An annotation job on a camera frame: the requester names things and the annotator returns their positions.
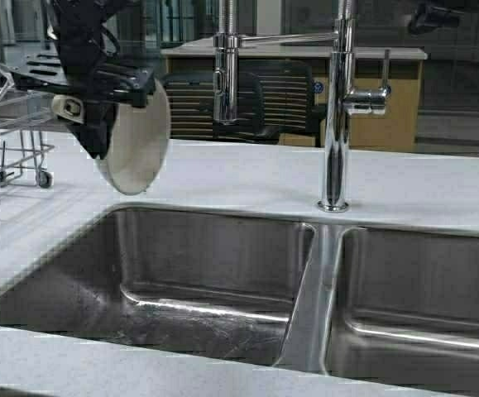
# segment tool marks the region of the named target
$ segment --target double sink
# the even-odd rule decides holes
[[[479,397],[479,238],[119,208],[0,325]]]

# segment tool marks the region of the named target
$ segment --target faucet handle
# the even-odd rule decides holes
[[[391,94],[390,86],[390,49],[385,50],[385,57],[382,61],[382,83],[381,88],[386,90],[388,95]]]

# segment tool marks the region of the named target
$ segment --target white countertop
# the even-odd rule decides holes
[[[479,236],[479,159],[354,151],[352,207],[333,215],[316,208],[318,149],[172,141],[158,180],[126,198],[103,181],[71,135],[48,138],[56,145],[46,162],[54,188],[12,187],[2,195],[0,294],[78,227],[122,202]],[[60,396],[436,395],[5,328],[2,384]]]
[[[380,60],[386,47],[357,47],[358,59]],[[333,48],[327,45],[249,45],[239,50],[240,56],[249,58],[331,58]],[[213,39],[191,41],[176,48],[162,50],[165,57],[210,57],[215,55]],[[426,60],[427,54],[420,48],[391,48],[393,60]]]

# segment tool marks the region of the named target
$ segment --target wire basket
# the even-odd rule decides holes
[[[46,143],[41,128],[55,118],[52,95],[17,91],[5,65],[0,64],[0,73],[6,78],[0,88],[0,189],[10,184],[48,189],[53,177],[43,164],[54,146]],[[28,170],[35,172],[35,183],[17,182]]]

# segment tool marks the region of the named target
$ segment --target chrome faucet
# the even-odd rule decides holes
[[[323,187],[319,207],[327,212],[344,212],[346,203],[349,122],[354,114],[386,113],[390,96],[388,75],[390,52],[383,64],[382,85],[378,89],[353,86],[355,70],[354,36],[357,0],[339,0],[334,31],[311,35],[242,36],[237,32],[239,0],[219,0],[219,30],[213,39],[215,73],[213,79],[215,122],[237,120],[237,64],[239,49],[246,43],[282,44],[332,41],[329,67],[329,97],[325,132]]]

